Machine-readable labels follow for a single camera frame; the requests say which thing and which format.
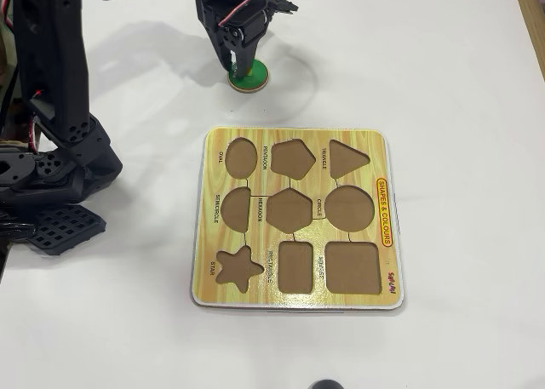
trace wire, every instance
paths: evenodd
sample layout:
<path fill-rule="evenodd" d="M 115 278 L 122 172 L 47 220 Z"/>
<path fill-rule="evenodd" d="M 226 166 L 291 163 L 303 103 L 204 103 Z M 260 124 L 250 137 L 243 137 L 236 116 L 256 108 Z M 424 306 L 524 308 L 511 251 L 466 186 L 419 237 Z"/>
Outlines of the wire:
<path fill-rule="evenodd" d="M 31 119 L 28 122 L 28 147 L 30 151 L 37 155 L 37 146 L 36 146 L 36 123 L 34 122 L 34 117 L 36 114 L 33 112 Z"/>
<path fill-rule="evenodd" d="M 240 3 L 235 9 L 231 10 L 227 14 L 227 16 L 225 16 L 223 20 L 220 21 L 220 23 L 218 23 L 218 26 L 222 27 L 223 25 L 225 25 L 240 9 L 246 6 L 249 2 L 250 0 L 244 0 L 242 3 Z"/>
<path fill-rule="evenodd" d="M 8 17 L 8 10 L 9 10 L 9 2 L 10 1 L 11 0 L 2 0 L 2 17 L 3 17 L 3 22 L 6 24 L 8 29 L 11 32 L 13 32 L 14 31 L 14 24 L 12 23 L 12 21 Z"/>

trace black object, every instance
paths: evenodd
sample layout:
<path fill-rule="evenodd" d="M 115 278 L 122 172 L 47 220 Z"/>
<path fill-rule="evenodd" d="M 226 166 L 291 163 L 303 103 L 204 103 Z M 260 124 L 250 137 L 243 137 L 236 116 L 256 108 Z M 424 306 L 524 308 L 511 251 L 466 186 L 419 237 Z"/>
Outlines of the black object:
<path fill-rule="evenodd" d="M 0 147 L 0 240 L 29 238 L 46 254 L 58 255 L 104 231 L 99 216 L 70 205 L 108 187 L 123 165 L 89 112 L 82 0 L 12 1 L 17 70 L 31 131 L 34 123 L 39 125 L 57 149 L 35 155 Z M 197 0 L 198 18 L 221 64 L 231 70 L 234 52 L 240 77 L 251 67 L 273 15 L 297 10 L 286 0 L 249 0 L 232 14 L 244 1 Z M 2 112 L 9 101 L 3 101 Z M 5 115 L 0 115 L 1 130 L 4 124 Z M 53 217 L 51 212 L 63 214 Z M 3 217 L 8 221 L 2 223 Z M 48 217 L 51 223 L 45 223 Z"/>
<path fill-rule="evenodd" d="M 27 241 L 47 255 L 61 255 L 106 230 L 106 222 L 82 206 L 44 209 L 36 233 Z"/>
<path fill-rule="evenodd" d="M 312 389 L 343 389 L 340 383 L 334 380 L 321 380 L 313 385 Z"/>
<path fill-rule="evenodd" d="M 244 0 L 196 0 L 197 15 L 210 37 L 221 65 L 232 68 L 231 52 L 235 54 L 237 78 L 247 75 L 261 40 L 275 13 L 291 14 L 298 8 L 287 0 L 250 0 L 224 26 L 218 23 Z"/>

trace orange label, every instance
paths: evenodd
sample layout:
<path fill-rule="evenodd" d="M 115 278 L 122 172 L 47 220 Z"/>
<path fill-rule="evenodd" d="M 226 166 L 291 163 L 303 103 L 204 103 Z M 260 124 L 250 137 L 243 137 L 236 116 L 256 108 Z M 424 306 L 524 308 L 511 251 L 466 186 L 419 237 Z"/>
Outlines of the orange label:
<path fill-rule="evenodd" d="M 381 221 L 382 244 L 386 247 L 391 247 L 392 240 L 392 223 L 390 222 L 390 201 L 388 200 L 388 185 L 386 179 L 380 178 L 376 181 L 376 189 L 378 191 L 378 211 Z"/>

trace shape cutout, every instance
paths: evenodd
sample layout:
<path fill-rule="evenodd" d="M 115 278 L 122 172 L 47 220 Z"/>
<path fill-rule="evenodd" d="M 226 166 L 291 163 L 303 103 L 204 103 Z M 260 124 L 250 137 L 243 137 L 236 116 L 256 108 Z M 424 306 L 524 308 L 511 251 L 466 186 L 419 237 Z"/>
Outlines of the shape cutout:
<path fill-rule="evenodd" d="M 246 233 L 250 218 L 251 190 L 238 187 L 230 191 L 221 203 L 221 218 L 235 232 Z"/>
<path fill-rule="evenodd" d="M 282 242 L 278 247 L 278 289 L 284 294 L 313 291 L 313 246 Z"/>
<path fill-rule="evenodd" d="M 250 279 L 265 271 L 262 266 L 252 261 L 251 255 L 252 252 L 248 246 L 241 247 L 234 255 L 226 251 L 218 251 L 215 258 L 221 264 L 221 271 L 215 281 L 218 284 L 234 283 L 241 293 L 248 292 Z"/>
<path fill-rule="evenodd" d="M 381 272 L 376 245 L 327 243 L 325 283 L 333 294 L 380 294 Z"/>
<path fill-rule="evenodd" d="M 325 199 L 325 217 L 344 232 L 360 232 L 375 217 L 375 205 L 367 192 L 356 186 L 339 186 Z"/>
<path fill-rule="evenodd" d="M 357 149 L 338 140 L 330 141 L 330 173 L 333 179 L 339 179 L 370 162 L 369 157 Z"/>
<path fill-rule="evenodd" d="M 237 138 L 227 148 L 225 167 L 235 179 L 248 179 L 257 166 L 257 150 L 246 138 Z"/>
<path fill-rule="evenodd" d="M 294 189 L 284 189 L 267 200 L 267 223 L 291 234 L 313 222 L 313 201 Z"/>
<path fill-rule="evenodd" d="M 316 163 L 313 153 L 302 140 L 288 140 L 272 146 L 271 171 L 301 180 Z"/>

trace wood grain pattern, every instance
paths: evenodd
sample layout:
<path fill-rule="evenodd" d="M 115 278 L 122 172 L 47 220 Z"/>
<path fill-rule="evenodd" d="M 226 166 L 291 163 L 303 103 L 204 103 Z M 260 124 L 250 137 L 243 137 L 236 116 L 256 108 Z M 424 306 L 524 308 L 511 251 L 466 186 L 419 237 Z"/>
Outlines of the wood grain pattern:
<path fill-rule="evenodd" d="M 545 77 L 545 14 L 538 0 L 519 0 L 519 5 Z"/>
<path fill-rule="evenodd" d="M 250 140 L 257 149 L 258 163 L 248 180 L 234 179 L 227 173 L 223 156 L 237 138 Z M 302 180 L 290 180 L 271 171 L 271 149 L 274 144 L 301 139 L 316 157 L 316 163 Z M 329 143 L 338 140 L 364 152 L 370 163 L 335 181 L 330 176 Z M 281 309 L 328 308 L 391 308 L 400 303 L 402 284 L 398 263 L 397 228 L 393 229 L 393 244 L 382 243 L 380 206 L 377 180 L 388 180 L 387 151 L 382 135 L 369 130 L 326 129 L 233 129 L 218 128 L 209 132 L 204 150 L 201 201 L 198 219 L 192 293 L 198 304 L 205 306 L 249 306 Z M 348 233 L 334 228 L 325 219 L 324 201 L 341 185 L 353 185 L 365 190 L 373 198 L 376 216 L 361 232 Z M 229 229 L 217 214 L 218 205 L 233 189 L 248 187 L 250 225 L 243 234 Z M 267 224 L 267 197 L 289 187 L 306 195 L 313 202 L 312 224 L 295 234 L 285 234 Z M 394 203 L 390 203 L 395 216 Z M 278 247 L 284 241 L 307 242 L 313 246 L 313 290 L 311 294 L 283 294 L 278 288 Z M 326 288 L 324 251 L 328 242 L 372 242 L 379 249 L 381 293 L 378 295 L 332 294 Z M 250 279 L 248 292 L 241 293 L 233 283 L 219 285 L 215 278 L 221 270 L 216 259 L 218 251 L 236 253 L 248 245 L 251 259 L 265 268 L 265 272 Z"/>

